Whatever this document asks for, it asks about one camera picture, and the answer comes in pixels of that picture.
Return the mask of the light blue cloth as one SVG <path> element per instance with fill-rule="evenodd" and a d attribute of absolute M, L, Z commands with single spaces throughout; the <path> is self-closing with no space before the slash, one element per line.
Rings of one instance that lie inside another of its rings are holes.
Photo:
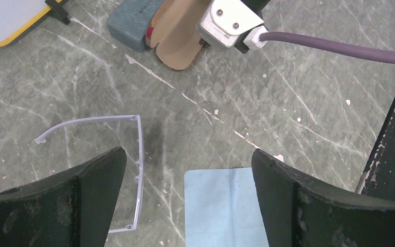
<path fill-rule="evenodd" d="M 252 169 L 184 174 L 186 246 L 268 246 Z"/>

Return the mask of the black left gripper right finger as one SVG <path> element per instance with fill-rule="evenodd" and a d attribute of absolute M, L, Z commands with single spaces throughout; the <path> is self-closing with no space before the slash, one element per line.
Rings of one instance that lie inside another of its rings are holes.
<path fill-rule="evenodd" d="M 335 187 L 261 149 L 251 165 L 270 246 L 395 246 L 395 201 Z"/>

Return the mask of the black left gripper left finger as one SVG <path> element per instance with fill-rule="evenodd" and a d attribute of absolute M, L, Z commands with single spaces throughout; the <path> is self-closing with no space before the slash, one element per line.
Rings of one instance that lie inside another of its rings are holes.
<path fill-rule="evenodd" d="M 104 246 L 99 227 L 81 233 L 80 174 L 91 160 L 0 193 L 0 246 Z"/>

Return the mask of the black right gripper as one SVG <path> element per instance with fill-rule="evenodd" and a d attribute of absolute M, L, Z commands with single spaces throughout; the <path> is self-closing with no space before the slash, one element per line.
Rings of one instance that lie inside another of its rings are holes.
<path fill-rule="evenodd" d="M 242 0 L 242 2 L 255 14 L 262 15 L 262 10 L 271 0 Z"/>

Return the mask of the plaid glasses case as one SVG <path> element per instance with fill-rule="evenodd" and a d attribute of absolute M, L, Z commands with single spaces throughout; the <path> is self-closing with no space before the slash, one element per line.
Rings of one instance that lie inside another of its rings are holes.
<path fill-rule="evenodd" d="M 146 45 L 172 70 L 187 69 L 204 46 L 196 31 L 210 1 L 163 1 L 146 31 Z"/>

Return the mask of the blue glasses case green lining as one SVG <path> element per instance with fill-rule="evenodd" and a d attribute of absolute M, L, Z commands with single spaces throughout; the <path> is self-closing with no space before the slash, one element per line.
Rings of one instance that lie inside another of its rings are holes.
<path fill-rule="evenodd" d="M 146 31 L 162 0 L 123 1 L 106 20 L 111 36 L 136 52 L 148 50 Z"/>

